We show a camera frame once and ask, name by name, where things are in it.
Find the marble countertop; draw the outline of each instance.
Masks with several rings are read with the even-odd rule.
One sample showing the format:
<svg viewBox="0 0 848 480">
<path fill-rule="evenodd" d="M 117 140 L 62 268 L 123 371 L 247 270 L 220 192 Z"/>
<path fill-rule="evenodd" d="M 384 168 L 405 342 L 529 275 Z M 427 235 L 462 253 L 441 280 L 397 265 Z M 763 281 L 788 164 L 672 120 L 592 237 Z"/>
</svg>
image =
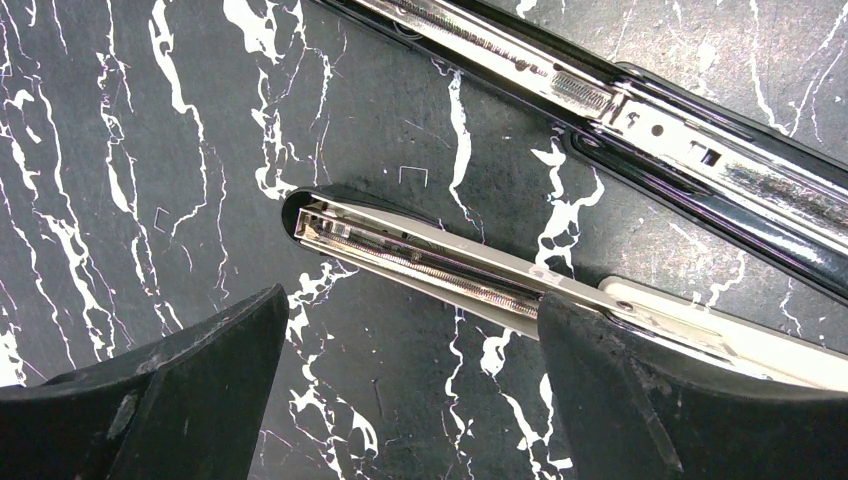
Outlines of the marble countertop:
<svg viewBox="0 0 848 480">
<path fill-rule="evenodd" d="M 848 4 L 498 4 L 848 160 Z M 573 478 L 537 343 L 284 237 L 281 198 L 330 182 L 848 351 L 844 307 L 306 0 L 3 1 L 0 27 L 0 384 L 279 282 L 288 343 L 251 478 Z"/>
</svg>

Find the chrome plated metal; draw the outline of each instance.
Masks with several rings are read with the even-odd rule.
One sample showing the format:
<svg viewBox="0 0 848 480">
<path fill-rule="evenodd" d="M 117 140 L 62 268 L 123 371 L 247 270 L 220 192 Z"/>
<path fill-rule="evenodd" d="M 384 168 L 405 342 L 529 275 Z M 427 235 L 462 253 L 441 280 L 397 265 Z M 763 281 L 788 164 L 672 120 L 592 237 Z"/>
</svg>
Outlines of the chrome plated metal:
<svg viewBox="0 0 848 480">
<path fill-rule="evenodd" d="M 749 376 L 848 391 L 848 357 L 741 319 L 692 308 L 617 278 L 600 289 L 410 218 L 312 196 L 294 237 L 537 339 L 538 305 L 554 291 L 622 328 Z"/>
<path fill-rule="evenodd" d="M 675 108 L 629 81 L 605 84 L 442 0 L 354 0 L 589 120 L 646 155 L 848 256 L 848 191 Z M 807 260 L 817 262 L 810 253 Z"/>
</svg>

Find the metal slider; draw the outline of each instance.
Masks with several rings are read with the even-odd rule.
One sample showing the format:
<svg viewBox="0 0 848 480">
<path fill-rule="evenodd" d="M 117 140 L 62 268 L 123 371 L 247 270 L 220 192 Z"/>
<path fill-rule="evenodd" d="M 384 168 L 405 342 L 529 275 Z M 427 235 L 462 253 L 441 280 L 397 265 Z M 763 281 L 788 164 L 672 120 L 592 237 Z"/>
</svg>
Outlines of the metal slider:
<svg viewBox="0 0 848 480">
<path fill-rule="evenodd" d="M 298 212 L 301 244 L 538 339 L 547 292 L 600 311 L 635 335 L 745 375 L 848 391 L 848 357 L 749 322 L 693 308 L 615 277 L 592 288 L 416 220 L 313 194 Z"/>
</svg>

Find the metal spring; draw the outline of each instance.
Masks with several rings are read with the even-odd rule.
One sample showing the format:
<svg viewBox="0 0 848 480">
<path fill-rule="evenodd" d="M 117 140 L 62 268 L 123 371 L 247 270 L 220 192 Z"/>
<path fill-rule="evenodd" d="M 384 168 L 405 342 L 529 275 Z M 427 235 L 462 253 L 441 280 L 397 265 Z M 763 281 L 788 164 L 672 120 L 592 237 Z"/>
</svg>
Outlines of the metal spring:
<svg viewBox="0 0 848 480">
<path fill-rule="evenodd" d="M 543 77 L 547 77 L 549 75 L 548 72 L 546 72 L 544 69 L 542 69 L 542 67 L 540 67 L 540 66 L 538 66 L 534 63 L 530 63 L 526 60 L 521 59 L 518 55 L 515 55 L 514 53 L 510 52 L 509 50 L 507 50 L 507 49 L 505 49 L 501 46 L 496 45 L 491 40 L 484 38 L 484 37 L 481 37 L 480 35 L 477 35 L 474 32 L 469 32 L 468 30 L 466 30 L 466 29 L 460 27 L 459 25 L 455 24 L 453 21 L 451 21 L 451 20 L 449 20 L 449 19 L 447 19 L 447 18 L 445 18 L 441 15 L 433 13 L 433 12 L 427 10 L 426 8 L 424 8 L 420 5 L 415 4 L 414 2 L 412 2 L 410 0 L 385 0 L 385 1 L 386 1 L 386 3 L 390 3 L 390 4 L 392 4 L 392 5 L 394 5 L 398 8 L 402 8 L 403 10 L 406 10 L 407 12 L 415 15 L 416 17 L 418 17 L 422 20 L 425 20 L 426 22 L 428 22 L 433 27 L 436 27 L 436 28 L 438 28 L 438 29 L 440 29 L 440 30 L 442 30 L 446 33 L 449 33 L 451 35 L 457 36 L 457 37 L 459 37 L 459 38 L 461 38 L 461 39 L 463 39 L 467 42 L 473 43 L 474 45 L 477 45 L 478 47 L 484 48 L 484 49 L 494 53 L 495 55 L 497 55 L 501 58 L 509 60 L 510 62 L 512 62 L 515 65 L 515 68 L 519 71 L 529 69 L 531 72 L 533 72 L 537 75 L 541 75 Z"/>
<path fill-rule="evenodd" d="M 447 273 L 447 272 L 443 272 L 443 271 L 441 271 L 437 268 L 428 267 L 426 265 L 421 265 L 419 263 L 416 263 L 414 258 L 413 259 L 407 259 L 407 258 L 402 257 L 399 254 L 386 252 L 382 248 L 382 246 L 376 244 L 375 242 L 369 241 L 367 239 L 363 238 L 362 240 L 360 240 L 358 242 L 353 242 L 353 241 L 351 241 L 351 240 L 349 240 L 345 237 L 342 237 L 340 235 L 336 235 L 336 234 L 328 231 L 323 226 L 314 225 L 313 227 L 315 228 L 315 231 L 319 235 L 326 237 L 326 238 L 329 238 L 330 240 L 333 240 L 334 242 L 341 243 L 342 245 L 348 246 L 350 248 L 354 248 L 356 250 L 366 252 L 370 255 L 374 255 L 376 257 L 382 258 L 383 260 L 387 260 L 387 261 L 392 262 L 394 264 L 401 265 L 401 266 L 410 268 L 412 270 L 415 270 L 416 272 L 423 273 L 423 274 L 425 274 L 429 277 L 432 277 L 432 278 L 435 278 L 437 280 L 440 280 L 441 282 L 447 283 L 448 285 L 450 285 L 452 287 L 459 288 L 459 289 L 462 290 L 463 293 L 465 293 L 467 295 L 471 295 L 471 296 L 474 296 L 475 298 L 483 299 L 487 303 L 504 307 L 504 308 L 506 308 L 510 311 L 520 313 L 522 315 L 525 315 L 525 316 L 528 316 L 528 317 L 531 317 L 531 318 L 536 318 L 538 316 L 538 313 L 539 313 L 538 307 L 536 307 L 535 305 L 532 305 L 529 302 L 524 302 L 522 300 L 503 295 L 503 294 L 501 294 L 497 291 L 493 291 L 490 288 L 484 287 L 482 285 L 477 285 L 477 284 L 470 282 L 470 281 L 468 281 L 468 280 L 466 280 L 462 277 L 459 277 L 457 275 L 452 275 L 452 274 Z M 419 258 L 420 258 L 421 254 L 419 252 L 414 252 L 413 257 L 415 256 L 415 254 L 419 255 Z"/>
<path fill-rule="evenodd" d="M 597 88 L 567 73 L 554 75 L 551 87 L 554 93 L 592 110 L 601 111 L 609 103 L 609 98 Z"/>
</svg>

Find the white marble vein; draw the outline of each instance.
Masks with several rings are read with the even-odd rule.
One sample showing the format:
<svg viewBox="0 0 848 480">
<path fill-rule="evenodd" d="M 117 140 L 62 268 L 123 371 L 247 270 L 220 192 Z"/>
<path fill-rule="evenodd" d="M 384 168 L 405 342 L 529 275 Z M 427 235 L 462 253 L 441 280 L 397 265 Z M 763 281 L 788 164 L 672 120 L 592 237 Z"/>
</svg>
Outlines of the white marble vein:
<svg viewBox="0 0 848 480">
<path fill-rule="evenodd" d="M 331 385 L 312 373 L 312 365 L 321 358 L 326 344 L 335 340 L 335 337 L 323 325 L 313 325 L 307 312 L 329 298 L 330 290 L 338 280 L 348 278 L 357 271 L 346 270 L 336 260 L 324 262 L 321 264 L 320 277 L 313 279 L 308 273 L 301 274 L 300 290 L 288 296 L 291 319 L 286 329 L 286 339 L 303 361 L 301 372 L 306 380 L 305 387 L 289 390 L 292 395 L 289 414 L 295 427 L 313 442 L 321 458 L 339 479 L 345 478 L 339 463 L 339 447 L 349 443 L 350 435 L 356 432 L 364 443 L 361 454 L 349 452 L 350 460 L 358 472 L 364 472 L 370 459 L 379 455 L 379 441 L 371 423 Z M 353 416 L 350 425 L 342 425 L 336 420 L 336 410 L 340 408 L 350 410 Z M 306 409 L 314 409 L 319 413 L 324 429 L 316 430 L 300 425 L 298 418 Z"/>
<path fill-rule="evenodd" d="M 171 57 L 171 52 L 173 52 L 174 44 L 176 41 L 175 33 L 171 32 L 170 26 L 168 25 L 168 19 L 165 15 L 167 7 L 170 3 L 172 3 L 172 1 L 173 0 L 156 0 L 156 3 L 153 5 L 153 10 L 151 12 L 151 18 L 148 21 L 148 31 L 150 33 L 150 42 L 153 48 L 153 56 L 156 59 L 156 63 L 159 66 L 159 69 L 162 71 L 162 74 L 165 75 L 165 78 L 171 85 L 171 106 L 181 115 L 191 113 L 191 118 L 194 120 L 194 123 L 197 127 L 197 151 L 200 156 L 199 170 L 203 188 L 201 201 L 195 204 L 191 208 L 191 211 L 180 216 L 174 222 L 173 227 L 171 227 L 170 237 L 172 242 L 175 241 L 175 237 L 177 235 L 177 230 L 179 229 L 179 227 L 184 222 L 195 218 L 202 209 L 206 208 L 209 205 L 210 171 L 207 160 L 215 160 L 215 163 L 217 164 L 218 168 L 218 171 L 215 172 L 215 179 L 217 180 L 220 177 L 220 181 L 218 183 L 220 197 L 218 197 L 217 209 L 215 212 L 215 228 L 217 231 L 218 246 L 221 249 L 221 260 L 218 263 L 218 277 L 215 282 L 214 288 L 220 292 L 220 301 L 223 302 L 230 295 L 230 292 L 229 290 L 227 290 L 226 287 L 226 265 L 229 262 L 229 252 L 227 251 L 227 247 L 224 242 L 224 234 L 221 227 L 221 217 L 224 209 L 224 200 L 226 200 L 227 198 L 227 176 L 224 171 L 223 159 L 218 156 L 215 146 L 210 144 L 206 139 L 203 121 L 200 117 L 200 111 L 195 105 L 186 103 L 183 98 L 183 86 L 180 82 L 180 77 L 177 72 L 176 64 L 174 63 L 174 60 Z M 164 306 L 169 310 L 173 310 L 173 308 L 171 308 L 169 305 Z"/>
<path fill-rule="evenodd" d="M 553 192 L 548 195 L 548 201 L 553 206 L 551 218 L 548 219 L 545 229 L 537 238 L 537 248 L 535 263 L 541 267 L 547 267 L 547 260 L 555 257 L 562 257 L 565 260 L 568 268 L 572 270 L 574 266 L 571 263 L 571 249 L 580 239 L 580 224 L 579 214 L 583 207 L 595 206 L 604 194 L 604 184 L 601 183 L 601 178 L 598 172 L 592 169 L 595 176 L 595 191 L 588 197 L 578 198 L 574 202 L 562 200 L 562 195 L 565 189 L 562 186 L 562 180 L 559 178 L 559 168 L 565 163 L 565 153 L 560 151 L 559 145 L 555 137 L 551 138 L 551 151 L 545 152 L 542 150 L 531 150 L 542 163 L 551 167 L 550 178 L 553 184 Z M 557 245 L 556 241 L 559 237 L 568 235 L 571 237 L 571 242 L 566 245 Z M 544 240 L 548 240 L 552 246 L 545 245 Z"/>
</svg>

